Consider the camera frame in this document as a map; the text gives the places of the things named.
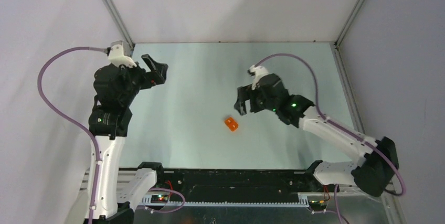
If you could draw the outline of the orange pill organizer box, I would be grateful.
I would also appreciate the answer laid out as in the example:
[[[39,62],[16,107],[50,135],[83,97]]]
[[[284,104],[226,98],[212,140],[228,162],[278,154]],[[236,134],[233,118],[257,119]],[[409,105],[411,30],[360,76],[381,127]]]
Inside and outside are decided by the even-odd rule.
[[[224,120],[224,124],[227,128],[229,128],[232,132],[236,131],[239,127],[238,122],[231,116],[227,117]]]

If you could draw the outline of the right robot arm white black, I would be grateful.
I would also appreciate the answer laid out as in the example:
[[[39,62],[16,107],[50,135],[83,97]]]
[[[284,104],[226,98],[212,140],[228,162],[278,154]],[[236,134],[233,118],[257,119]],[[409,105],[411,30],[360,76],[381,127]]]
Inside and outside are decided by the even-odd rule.
[[[364,193],[379,197],[398,174],[399,162],[393,140],[378,140],[342,126],[317,110],[315,103],[301,95],[290,94],[281,78],[267,74],[255,83],[237,89],[234,109],[240,115],[268,110],[286,125],[310,132],[342,151],[350,162],[315,161],[307,171],[306,187],[319,191],[325,185],[357,186]]]

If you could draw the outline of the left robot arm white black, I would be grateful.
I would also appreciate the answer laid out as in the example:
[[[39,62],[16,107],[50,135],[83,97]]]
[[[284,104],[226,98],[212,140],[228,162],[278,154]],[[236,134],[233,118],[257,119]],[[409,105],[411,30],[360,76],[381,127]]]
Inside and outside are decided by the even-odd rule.
[[[87,193],[90,201],[85,223],[133,223],[139,202],[150,190],[166,184],[161,163],[141,163],[130,182],[119,193],[119,162],[132,117],[130,105],[144,89],[164,84],[168,64],[142,55],[149,70],[138,62],[116,63],[94,74],[96,91],[89,133],[92,134],[91,168]]]

